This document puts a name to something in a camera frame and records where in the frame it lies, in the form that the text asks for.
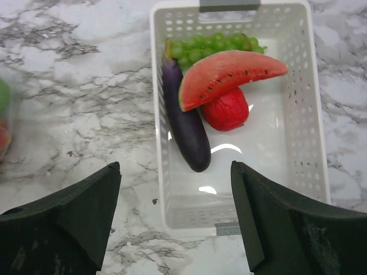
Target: marble surface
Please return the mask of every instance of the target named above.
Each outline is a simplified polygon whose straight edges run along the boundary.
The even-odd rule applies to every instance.
[[[21,101],[0,165],[0,213],[117,160],[123,181],[99,274],[248,274],[239,236],[163,232],[154,203],[156,1],[1,0],[0,75]],[[332,203],[367,212],[367,3],[309,2]]]

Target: basket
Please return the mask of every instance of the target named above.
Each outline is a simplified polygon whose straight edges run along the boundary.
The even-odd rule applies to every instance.
[[[218,235],[220,225],[238,221],[230,181],[233,160],[303,195],[330,203],[309,4],[305,0],[261,0],[259,5],[251,1],[254,5],[239,6],[243,10],[228,11],[238,9],[238,1],[226,1],[226,6],[217,2],[164,1],[150,14],[162,223],[178,238]],[[218,9],[221,12],[201,13]],[[195,173],[170,134],[161,59],[167,37],[185,40],[193,34],[217,31],[255,36],[268,46],[266,55],[285,62],[289,73],[241,87],[251,109],[243,127],[222,133],[203,120],[212,162],[206,171]]]

